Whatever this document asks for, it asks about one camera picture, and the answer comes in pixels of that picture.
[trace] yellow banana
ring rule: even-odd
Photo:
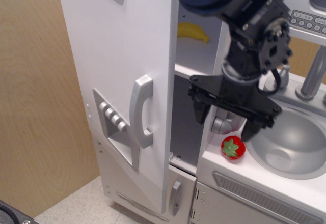
[[[190,37],[203,40],[205,43],[209,41],[209,36],[205,31],[196,24],[182,22],[178,24],[178,37]]]

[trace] tile floor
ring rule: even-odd
[[[105,197],[100,177],[44,211],[35,220],[40,224],[152,224]]]

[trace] toy strawberry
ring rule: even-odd
[[[246,151],[246,146],[239,137],[228,136],[223,140],[221,150],[228,159],[233,160],[243,156]]]

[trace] wooden wall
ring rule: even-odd
[[[60,0],[0,0],[0,199],[34,217],[98,175]]]
[[[306,77],[319,45],[298,38],[292,38],[289,46],[294,53],[289,59],[291,66],[290,72]]]

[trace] sink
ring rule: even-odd
[[[262,129],[246,147],[267,170],[290,179],[326,172],[326,129],[313,117],[283,107],[273,128]]]

